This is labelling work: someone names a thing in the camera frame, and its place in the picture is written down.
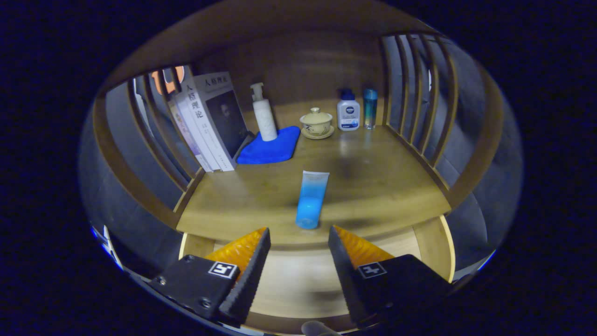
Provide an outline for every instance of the facial cleanser tube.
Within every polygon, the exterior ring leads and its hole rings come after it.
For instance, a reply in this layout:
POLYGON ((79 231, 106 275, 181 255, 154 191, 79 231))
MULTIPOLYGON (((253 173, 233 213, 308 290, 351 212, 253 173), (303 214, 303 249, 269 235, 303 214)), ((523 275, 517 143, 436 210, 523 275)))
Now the facial cleanser tube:
POLYGON ((296 217, 296 224, 299 227, 305 229, 317 227, 329 176, 330 173, 303 171, 303 184, 300 188, 296 217))

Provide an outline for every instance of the saucer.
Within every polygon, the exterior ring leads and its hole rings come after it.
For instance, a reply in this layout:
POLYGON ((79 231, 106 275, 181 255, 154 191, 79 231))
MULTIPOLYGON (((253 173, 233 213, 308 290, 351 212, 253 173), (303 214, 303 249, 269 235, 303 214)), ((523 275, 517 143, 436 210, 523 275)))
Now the saucer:
POLYGON ((308 139, 321 140, 321 139, 325 139, 325 138, 329 137, 330 135, 334 134, 334 129, 335 129, 334 126, 330 125, 330 130, 328 131, 328 133, 324 133, 322 135, 310 135, 307 133, 306 129, 301 129, 300 133, 308 139))

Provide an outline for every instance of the blue microfiber cloth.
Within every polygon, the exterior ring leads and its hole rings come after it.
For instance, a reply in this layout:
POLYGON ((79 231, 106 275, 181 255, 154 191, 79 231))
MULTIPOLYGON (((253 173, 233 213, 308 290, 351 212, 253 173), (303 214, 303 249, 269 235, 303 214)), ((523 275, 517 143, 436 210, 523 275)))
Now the blue microfiber cloth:
POLYGON ((263 141, 261 132, 238 155, 239 164, 263 164, 286 161, 293 157, 294 147, 299 139, 300 128, 286 127, 278 131, 278 137, 272 141, 263 141))

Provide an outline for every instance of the orange object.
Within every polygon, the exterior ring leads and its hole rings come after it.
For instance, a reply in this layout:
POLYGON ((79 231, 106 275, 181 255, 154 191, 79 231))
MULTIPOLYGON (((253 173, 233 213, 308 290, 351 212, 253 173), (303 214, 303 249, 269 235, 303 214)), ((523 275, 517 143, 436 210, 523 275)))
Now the orange object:
MULTIPOLYGON (((176 75, 179 78, 179 83, 182 83, 183 82, 183 77, 184 77, 184 68, 182 66, 177 66, 176 67, 176 75)), ((158 83, 158 72, 157 71, 152 72, 151 73, 151 77, 153 78, 153 81, 155 82, 155 88, 158 89, 158 93, 161 94, 161 95, 164 95, 162 93, 162 88, 159 86, 159 83, 158 83)), ((174 81, 172 81, 172 82, 166 82, 166 91, 168 93, 172 93, 174 90, 175 90, 174 81)))
POLYGON ((338 236, 348 252, 352 267, 355 269, 360 265, 370 264, 372 262, 380 262, 394 258, 393 255, 371 244, 365 239, 356 234, 346 231, 334 225, 334 229, 338 232, 338 236))
POLYGON ((247 268, 249 260, 253 256, 253 253, 255 252, 257 244, 259 244, 259 240, 261 239, 265 229, 265 227, 262 227, 261 229, 255 230, 244 237, 236 239, 225 246, 222 246, 217 251, 208 254, 205 259, 237 265, 241 271, 238 274, 237 279, 240 279, 242 272, 244 272, 247 268))

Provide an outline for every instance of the screw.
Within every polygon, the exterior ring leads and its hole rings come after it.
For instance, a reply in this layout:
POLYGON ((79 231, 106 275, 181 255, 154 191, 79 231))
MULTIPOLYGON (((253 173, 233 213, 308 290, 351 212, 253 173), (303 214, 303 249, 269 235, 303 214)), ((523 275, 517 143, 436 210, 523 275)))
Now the screw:
POLYGON ((201 306, 205 309, 209 309, 211 307, 211 301, 208 298, 201 298, 199 300, 199 303, 201 304, 201 306))

